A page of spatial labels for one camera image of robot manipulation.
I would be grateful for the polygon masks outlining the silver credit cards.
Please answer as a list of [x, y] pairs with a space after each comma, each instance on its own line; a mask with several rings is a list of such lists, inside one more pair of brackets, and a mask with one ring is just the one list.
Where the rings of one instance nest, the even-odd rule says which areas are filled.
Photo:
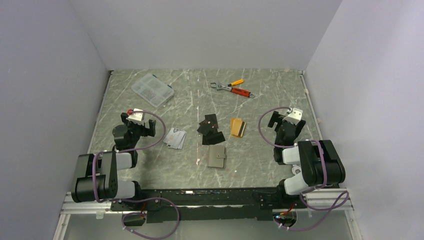
[[186, 131], [172, 127], [163, 142], [172, 149], [182, 149], [185, 141]]

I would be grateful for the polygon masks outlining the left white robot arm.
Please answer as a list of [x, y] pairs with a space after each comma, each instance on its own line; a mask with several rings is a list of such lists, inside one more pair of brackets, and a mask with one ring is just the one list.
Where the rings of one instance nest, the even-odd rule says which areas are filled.
[[118, 179], [120, 170], [129, 170], [138, 163], [136, 145], [141, 137], [156, 135], [156, 121], [145, 123], [146, 112], [134, 108], [121, 113], [120, 125], [112, 129], [114, 146], [110, 151], [81, 154], [77, 158], [71, 187], [76, 203], [107, 200], [124, 200], [131, 210], [144, 203], [141, 187], [135, 180]]

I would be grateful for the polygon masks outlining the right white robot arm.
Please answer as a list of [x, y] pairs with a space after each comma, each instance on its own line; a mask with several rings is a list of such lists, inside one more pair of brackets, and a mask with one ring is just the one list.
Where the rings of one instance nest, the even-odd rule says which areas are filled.
[[300, 167], [299, 173], [278, 184], [281, 190], [275, 194], [275, 200], [282, 208], [289, 207], [296, 195], [316, 187], [338, 185], [346, 179], [345, 168], [331, 140], [295, 142], [305, 124], [299, 109], [285, 114], [274, 110], [267, 124], [276, 133], [273, 143], [275, 162]]

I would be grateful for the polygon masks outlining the black card wallet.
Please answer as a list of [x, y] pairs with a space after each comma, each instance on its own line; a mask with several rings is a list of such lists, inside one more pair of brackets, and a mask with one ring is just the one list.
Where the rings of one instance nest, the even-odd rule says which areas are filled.
[[202, 136], [202, 145], [217, 145], [225, 142], [224, 134], [219, 131], [216, 114], [206, 114], [204, 120], [199, 123], [197, 132]]

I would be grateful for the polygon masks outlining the grey card holder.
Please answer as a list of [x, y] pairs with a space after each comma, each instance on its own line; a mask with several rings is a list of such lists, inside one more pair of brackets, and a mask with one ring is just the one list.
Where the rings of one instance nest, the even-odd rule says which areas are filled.
[[224, 145], [209, 145], [207, 151], [207, 167], [224, 169], [226, 167], [226, 147]]

